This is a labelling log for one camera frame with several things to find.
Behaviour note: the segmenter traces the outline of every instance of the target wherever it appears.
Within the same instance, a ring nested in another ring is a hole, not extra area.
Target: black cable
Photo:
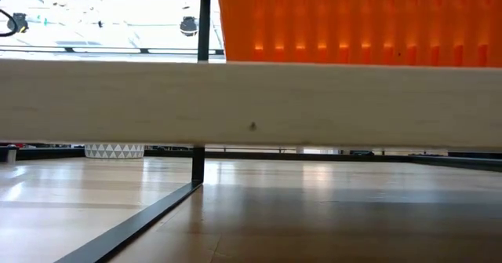
[[[0,9],[0,13],[4,14],[6,17],[9,18],[9,20],[11,20],[13,23],[14,23],[14,29],[11,31],[11,32],[6,32],[5,34],[0,34],[0,37],[9,37],[9,36],[13,36],[16,34],[17,32],[17,23],[16,21],[14,20],[14,18],[12,16],[10,16],[6,11],[4,11],[3,9]]]

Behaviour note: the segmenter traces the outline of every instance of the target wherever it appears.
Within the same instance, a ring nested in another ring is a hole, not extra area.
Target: hardwood floor
[[[400,163],[210,160],[112,262],[502,260],[502,174]]]
[[[188,159],[0,165],[1,262],[54,262],[190,180]]]

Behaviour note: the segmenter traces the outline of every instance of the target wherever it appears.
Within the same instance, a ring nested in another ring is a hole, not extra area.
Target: wooden board
[[[502,70],[0,61],[0,140],[502,149]]]

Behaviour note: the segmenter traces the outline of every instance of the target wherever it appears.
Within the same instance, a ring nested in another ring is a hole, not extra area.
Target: white geometric pattern basket
[[[143,158],[144,145],[141,144],[86,144],[85,157],[98,159]]]

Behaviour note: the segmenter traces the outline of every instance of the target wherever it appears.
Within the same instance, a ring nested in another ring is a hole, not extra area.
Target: orange panel
[[[228,60],[502,67],[502,0],[219,0]]]

